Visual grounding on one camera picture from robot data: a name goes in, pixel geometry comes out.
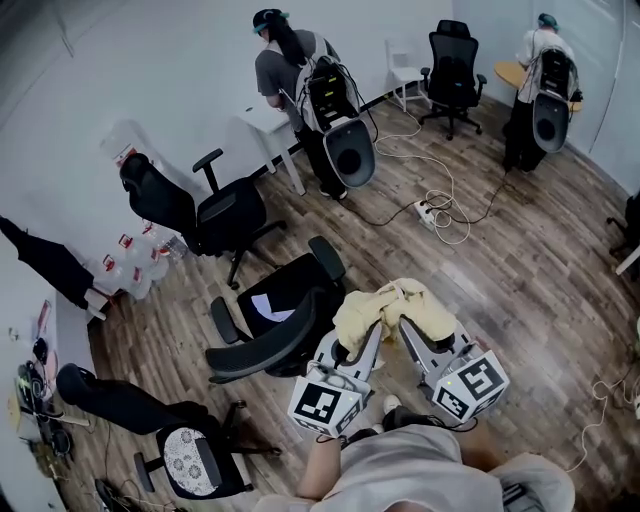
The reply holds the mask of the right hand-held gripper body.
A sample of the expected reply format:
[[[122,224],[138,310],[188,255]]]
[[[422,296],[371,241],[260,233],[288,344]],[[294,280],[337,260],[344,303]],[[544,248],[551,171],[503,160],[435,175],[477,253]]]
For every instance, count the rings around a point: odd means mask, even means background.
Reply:
[[[493,406],[510,384],[495,353],[465,332],[446,339],[439,352],[438,367],[429,374],[422,370],[420,388],[433,405],[462,424]]]

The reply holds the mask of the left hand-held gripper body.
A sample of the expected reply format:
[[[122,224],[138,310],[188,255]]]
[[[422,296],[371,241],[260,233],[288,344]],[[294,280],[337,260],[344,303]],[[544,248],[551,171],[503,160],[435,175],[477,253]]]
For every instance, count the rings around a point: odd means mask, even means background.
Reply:
[[[369,376],[348,374],[349,361],[337,333],[321,340],[307,374],[296,379],[288,416],[300,427],[325,436],[340,436],[372,396]]]

